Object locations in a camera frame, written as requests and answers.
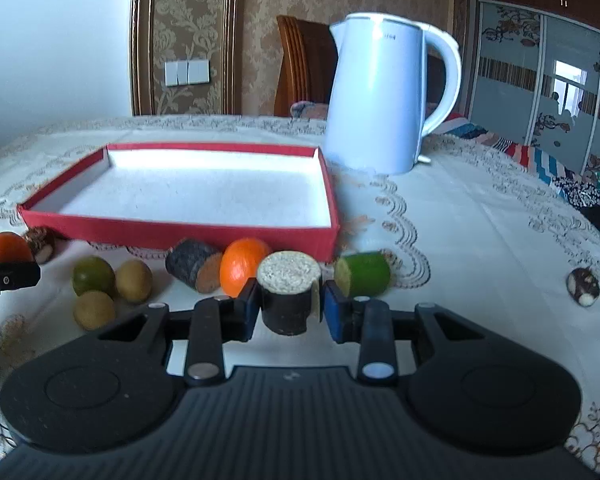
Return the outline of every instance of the white kettle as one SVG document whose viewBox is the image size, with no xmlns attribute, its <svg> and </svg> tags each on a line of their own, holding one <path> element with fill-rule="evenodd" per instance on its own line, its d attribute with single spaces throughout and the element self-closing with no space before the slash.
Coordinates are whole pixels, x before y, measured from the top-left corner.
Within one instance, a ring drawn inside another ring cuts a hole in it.
<svg viewBox="0 0 600 480">
<path fill-rule="evenodd" d="M 454 38 L 427 23 L 356 12 L 331 25 L 338 65 L 331 91 L 325 156 L 359 170 L 410 171 L 422 137 L 451 112 L 460 91 Z M 425 120 L 427 45 L 445 62 L 445 91 Z"/>
</svg>

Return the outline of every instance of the orange fruit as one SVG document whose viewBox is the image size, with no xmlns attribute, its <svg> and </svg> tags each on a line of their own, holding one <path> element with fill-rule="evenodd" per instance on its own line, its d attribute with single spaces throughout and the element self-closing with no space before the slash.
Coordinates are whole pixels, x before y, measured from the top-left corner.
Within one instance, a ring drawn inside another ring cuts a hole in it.
<svg viewBox="0 0 600 480">
<path fill-rule="evenodd" d="M 260 262 L 271 248 L 257 238 L 242 238 L 231 243 L 220 261 L 220 286 L 224 293 L 236 298 L 249 278 L 256 277 Z"/>
<path fill-rule="evenodd" d="M 0 264 L 32 261 L 33 254 L 23 237 L 9 231 L 0 233 Z"/>
</svg>

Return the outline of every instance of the light switch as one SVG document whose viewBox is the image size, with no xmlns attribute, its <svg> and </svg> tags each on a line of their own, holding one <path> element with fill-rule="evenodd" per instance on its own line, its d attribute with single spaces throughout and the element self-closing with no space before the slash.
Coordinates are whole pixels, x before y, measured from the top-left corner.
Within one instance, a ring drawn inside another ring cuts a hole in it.
<svg viewBox="0 0 600 480">
<path fill-rule="evenodd" d="M 209 82 L 209 60 L 208 59 L 190 59 L 189 60 L 189 84 L 208 83 Z"/>
<path fill-rule="evenodd" d="M 164 64 L 164 84 L 167 86 L 178 85 L 178 62 L 167 61 Z"/>
<path fill-rule="evenodd" d="M 187 61 L 178 61 L 178 85 L 188 85 L 189 84 L 189 76 L 188 72 L 188 62 Z"/>
</svg>

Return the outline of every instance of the table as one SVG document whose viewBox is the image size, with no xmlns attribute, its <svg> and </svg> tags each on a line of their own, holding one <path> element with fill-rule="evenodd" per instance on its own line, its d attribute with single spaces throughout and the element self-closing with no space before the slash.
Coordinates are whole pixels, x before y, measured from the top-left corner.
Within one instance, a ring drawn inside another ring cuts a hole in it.
<svg viewBox="0 0 600 480">
<path fill-rule="evenodd" d="M 324 122 L 238 116 L 163 116 L 72 123 L 22 137 L 0 150 L 0 231 L 23 233 L 15 205 L 77 159 L 121 140 L 225 140 L 320 145 Z M 562 364 L 583 393 L 567 447 L 600 471 L 600 299 L 588 308 L 567 294 L 573 268 L 600 280 L 600 234 L 548 186 L 503 153 L 472 140 L 432 135 L 431 165 L 387 177 L 332 167 L 342 230 L 340 251 L 385 250 L 394 279 L 383 296 L 394 309 L 435 302 Z M 40 284 L 0 297 L 0 384 L 13 367 L 80 336 L 72 318 L 75 260 L 98 253 L 115 268 L 131 255 L 154 270 L 153 299 L 172 310 L 202 296 L 164 271 L 164 253 L 67 242 L 43 266 Z M 325 266 L 325 273 L 330 266 Z M 326 324 L 277 336 L 259 320 L 248 344 L 225 345 L 236 364 L 347 365 L 353 344 L 337 346 Z M 182 348 L 174 351 L 182 355 Z M 170 372 L 181 373 L 174 358 Z M 398 343 L 401 373 L 414 369 L 408 343 Z M 14 446 L 0 413 L 0 456 Z"/>
</svg>

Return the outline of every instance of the tray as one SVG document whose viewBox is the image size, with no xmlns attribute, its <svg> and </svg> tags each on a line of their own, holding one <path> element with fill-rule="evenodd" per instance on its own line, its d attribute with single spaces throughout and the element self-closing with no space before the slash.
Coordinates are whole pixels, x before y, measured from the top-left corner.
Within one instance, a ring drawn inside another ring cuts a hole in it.
<svg viewBox="0 0 600 480">
<path fill-rule="evenodd" d="M 192 237 L 224 249 L 257 237 L 324 262 L 339 229 L 320 149 L 277 144 L 109 144 L 18 211 L 29 228 L 89 242 L 166 250 Z"/>
</svg>

